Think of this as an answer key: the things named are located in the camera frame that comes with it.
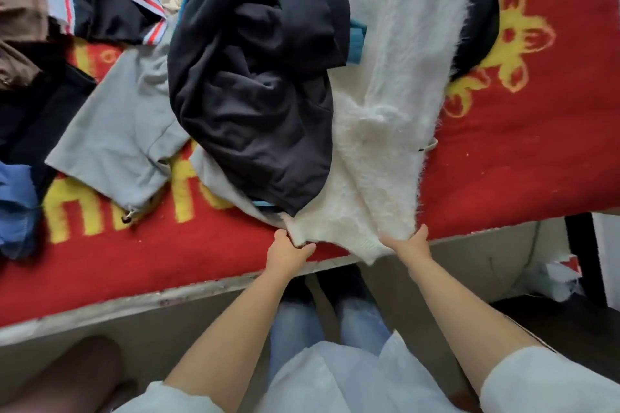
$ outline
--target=gray t-shirt sleeve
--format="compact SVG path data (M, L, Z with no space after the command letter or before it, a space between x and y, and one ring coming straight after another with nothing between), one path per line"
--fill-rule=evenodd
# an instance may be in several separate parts
M224 413L209 397L188 395L161 382L124 404L115 413Z
M489 374L485 413L620 413L620 385L542 347L521 349Z

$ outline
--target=jeans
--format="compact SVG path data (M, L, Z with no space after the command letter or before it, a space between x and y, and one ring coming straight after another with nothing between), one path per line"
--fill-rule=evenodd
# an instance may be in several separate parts
M334 268L317 273L317 277L340 322L342 343L378 356L391 332L359 268L356 265ZM269 340L269 384L289 360L325 340L312 294L303 277L295 278L287 286Z

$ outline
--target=floor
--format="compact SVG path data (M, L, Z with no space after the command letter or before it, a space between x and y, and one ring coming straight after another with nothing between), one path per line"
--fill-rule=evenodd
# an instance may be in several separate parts
M536 244L536 223L499 229L433 245L436 260L463 284L487 301L500 299L532 260L555 260L568 254L562 219L543 221ZM464 383L445 339L426 308L422 296L395 258L379 260L362 273L387 325L398 330L411 351L430 370L447 394L461 391ZM337 341L336 318L327 300L315 293L328 339ZM227 293L100 324L74 329L0 348L0 404L15 389L62 351L90 334L105 334L122 346L127 375L142 387L162 379L190 344L224 310L238 293ZM252 410L265 387L268 347L263 350L241 412Z

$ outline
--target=pile of clothes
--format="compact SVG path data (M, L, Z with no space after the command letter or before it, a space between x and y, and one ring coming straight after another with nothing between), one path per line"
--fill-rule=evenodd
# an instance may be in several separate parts
M32 252L56 171L130 221L191 137L214 194L370 263L414 229L446 83L498 30L497 0L0 0L0 252ZM95 86L67 35L130 46Z

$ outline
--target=red mat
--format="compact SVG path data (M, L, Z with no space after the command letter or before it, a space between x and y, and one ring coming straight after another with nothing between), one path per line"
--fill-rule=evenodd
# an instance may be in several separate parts
M448 89L422 182L433 238L620 205L617 0L501 0L500 24L489 57ZM119 52L77 43L74 61L100 78ZM0 326L263 268L273 229L211 195L188 154L132 228L57 179L41 254L0 264ZM342 254L325 245L316 258Z

